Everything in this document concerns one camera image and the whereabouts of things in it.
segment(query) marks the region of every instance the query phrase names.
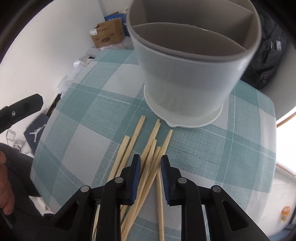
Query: blue plaid tablecloth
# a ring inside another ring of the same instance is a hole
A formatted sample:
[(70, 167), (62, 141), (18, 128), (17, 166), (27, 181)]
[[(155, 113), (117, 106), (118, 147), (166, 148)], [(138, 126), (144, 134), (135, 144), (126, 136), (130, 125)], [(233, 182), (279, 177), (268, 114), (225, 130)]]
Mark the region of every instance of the blue plaid tablecloth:
[[(77, 77), (52, 113), (40, 139), (31, 179), (57, 212), (83, 185), (108, 179), (124, 135), (143, 129), (131, 153), (141, 154), (157, 116), (143, 95), (143, 74), (132, 50), (106, 50)], [(161, 121), (157, 145), (170, 127)], [(239, 81), (213, 123), (174, 128), (166, 154), (172, 166), (197, 185), (218, 184), (258, 221), (275, 170), (276, 119), (272, 101)], [(181, 237), (181, 209), (163, 204), (165, 239)], [(158, 240), (155, 184), (128, 240)]]

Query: black backpack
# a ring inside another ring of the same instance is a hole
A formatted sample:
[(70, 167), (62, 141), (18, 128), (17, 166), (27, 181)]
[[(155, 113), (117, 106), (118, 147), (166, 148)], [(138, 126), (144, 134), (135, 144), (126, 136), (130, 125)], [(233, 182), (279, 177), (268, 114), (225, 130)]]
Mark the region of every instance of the black backpack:
[(256, 89), (262, 89), (275, 75), (289, 39), (272, 17), (257, 4), (253, 4), (260, 17), (262, 39), (241, 80)]

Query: screw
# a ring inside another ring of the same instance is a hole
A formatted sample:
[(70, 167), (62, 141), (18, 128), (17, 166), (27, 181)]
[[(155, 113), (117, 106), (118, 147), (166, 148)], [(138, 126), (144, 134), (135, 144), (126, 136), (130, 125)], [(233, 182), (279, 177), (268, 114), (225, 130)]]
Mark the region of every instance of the screw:
[(116, 183), (122, 183), (123, 182), (123, 178), (122, 177), (117, 177), (114, 180)]
[(213, 191), (214, 192), (221, 192), (221, 187), (219, 187), (219, 186), (213, 186)]
[(80, 191), (82, 192), (87, 192), (89, 190), (88, 186), (83, 186), (82, 188), (80, 188)]
[(179, 183), (186, 183), (186, 182), (187, 182), (187, 179), (186, 179), (186, 178), (183, 178), (183, 177), (180, 177), (180, 178), (178, 179), (178, 182), (179, 182)]

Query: jumpman logo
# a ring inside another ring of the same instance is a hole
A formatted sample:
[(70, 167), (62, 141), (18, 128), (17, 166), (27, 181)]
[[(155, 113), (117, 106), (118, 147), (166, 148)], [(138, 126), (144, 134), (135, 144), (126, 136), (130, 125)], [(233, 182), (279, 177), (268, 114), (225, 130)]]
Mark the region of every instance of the jumpman logo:
[(39, 127), (37, 130), (35, 130), (35, 132), (30, 132), (29, 133), (31, 135), (35, 135), (34, 142), (36, 142), (37, 134), (39, 133), (39, 131), (41, 131), (45, 126), (46, 126), (46, 124), (44, 126), (42, 126), (42, 127)]

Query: backpack zipper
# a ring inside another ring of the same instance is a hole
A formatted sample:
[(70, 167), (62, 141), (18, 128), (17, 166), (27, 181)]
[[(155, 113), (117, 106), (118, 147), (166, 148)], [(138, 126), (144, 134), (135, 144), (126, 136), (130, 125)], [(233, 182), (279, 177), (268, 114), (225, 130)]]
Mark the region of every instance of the backpack zipper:
[(271, 41), (270, 44), (267, 46), (266, 51), (265, 51), (265, 54), (264, 54), (264, 57), (263, 57), (263, 60), (262, 60), (262, 64), (265, 64), (266, 63), (267, 58), (269, 56), (270, 51), (272, 50), (273, 45), (274, 44)]

